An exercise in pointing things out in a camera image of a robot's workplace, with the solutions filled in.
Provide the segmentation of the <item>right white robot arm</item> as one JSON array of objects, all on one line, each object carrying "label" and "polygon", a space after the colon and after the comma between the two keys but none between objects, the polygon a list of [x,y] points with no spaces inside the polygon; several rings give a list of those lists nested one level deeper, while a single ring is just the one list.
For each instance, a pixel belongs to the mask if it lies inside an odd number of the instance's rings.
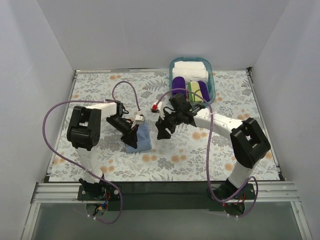
[{"label": "right white robot arm", "polygon": [[245,185],[252,179],[252,172],[258,162],[265,157],[271,149],[259,123],[249,117],[246,120],[233,119],[214,113],[211,106],[190,104],[182,93],[169,99],[171,108],[165,110],[161,100],[155,102],[151,111],[158,113],[155,123],[158,134],[157,139],[170,139],[180,124],[192,125],[197,128],[209,130],[231,141],[236,164],[225,183],[213,190],[208,187],[210,195],[217,202],[223,203],[237,199],[245,192]]}]

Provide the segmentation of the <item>blue towel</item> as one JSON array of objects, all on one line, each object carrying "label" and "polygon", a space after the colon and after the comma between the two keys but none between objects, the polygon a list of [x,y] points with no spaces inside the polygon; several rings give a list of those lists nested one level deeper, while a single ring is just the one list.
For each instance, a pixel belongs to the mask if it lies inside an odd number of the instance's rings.
[{"label": "blue towel", "polygon": [[127,154],[140,153],[150,151],[152,149],[152,143],[150,138],[149,124],[146,122],[140,124],[137,130],[137,148],[133,148],[129,145],[125,145],[125,151]]}]

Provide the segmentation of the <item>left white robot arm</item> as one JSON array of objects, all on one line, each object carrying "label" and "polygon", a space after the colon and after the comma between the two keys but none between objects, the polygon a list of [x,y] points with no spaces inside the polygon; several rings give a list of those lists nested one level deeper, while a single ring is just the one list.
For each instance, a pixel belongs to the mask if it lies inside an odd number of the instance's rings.
[{"label": "left white robot arm", "polygon": [[139,125],[123,118],[127,113],[120,101],[73,108],[66,137],[75,148],[85,170],[79,182],[83,190],[95,200],[103,199],[108,191],[107,184],[100,180],[104,174],[98,166],[97,146],[101,138],[101,122],[106,121],[118,130],[122,134],[120,140],[123,143],[134,149],[138,147]]}]

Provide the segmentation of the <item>green patterned towel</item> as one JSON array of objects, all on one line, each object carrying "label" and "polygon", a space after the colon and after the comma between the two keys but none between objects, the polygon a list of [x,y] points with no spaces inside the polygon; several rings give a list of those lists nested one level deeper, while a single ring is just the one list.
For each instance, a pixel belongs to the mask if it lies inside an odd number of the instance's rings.
[{"label": "green patterned towel", "polygon": [[189,101],[191,103],[203,103],[204,101],[202,100],[202,92],[201,92],[201,89],[200,89],[200,85],[198,82],[196,81],[190,81],[188,83],[188,98],[189,98]]}]

